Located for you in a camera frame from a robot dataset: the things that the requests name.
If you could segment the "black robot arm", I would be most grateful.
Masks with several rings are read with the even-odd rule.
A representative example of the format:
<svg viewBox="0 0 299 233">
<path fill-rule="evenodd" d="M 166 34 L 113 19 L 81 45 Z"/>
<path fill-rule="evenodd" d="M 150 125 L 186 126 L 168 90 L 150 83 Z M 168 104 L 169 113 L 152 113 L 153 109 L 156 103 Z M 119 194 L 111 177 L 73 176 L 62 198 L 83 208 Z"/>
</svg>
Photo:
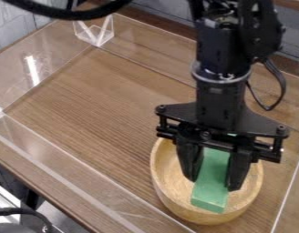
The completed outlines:
<svg viewBox="0 0 299 233">
<path fill-rule="evenodd" d="M 224 185 L 241 188 L 251 164 L 277 163 L 288 128 L 245 105 L 251 66 L 260 63 L 285 88 L 269 56 L 280 50 L 284 27 L 272 0 L 185 0 L 197 30 L 196 100 L 156 107 L 156 135 L 176 145 L 182 175 L 194 181 L 204 150 L 229 154 Z"/>
</svg>

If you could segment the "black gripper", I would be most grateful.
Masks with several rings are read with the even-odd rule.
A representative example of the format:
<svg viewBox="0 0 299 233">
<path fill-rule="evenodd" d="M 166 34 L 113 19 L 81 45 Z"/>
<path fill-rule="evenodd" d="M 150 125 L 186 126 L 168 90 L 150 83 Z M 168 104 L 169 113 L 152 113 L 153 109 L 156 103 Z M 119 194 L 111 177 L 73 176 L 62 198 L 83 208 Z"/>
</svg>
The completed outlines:
<svg viewBox="0 0 299 233">
<path fill-rule="evenodd" d="M 244 94 L 251 70 L 222 76 L 194 62 L 196 100 L 156 107 L 156 135 L 176 147 L 184 177 L 194 182 L 205 148 L 229 153 L 225 186 L 229 192 L 241 188 L 251 163 L 277 163 L 288 129 L 275 120 L 252 112 Z"/>
</svg>

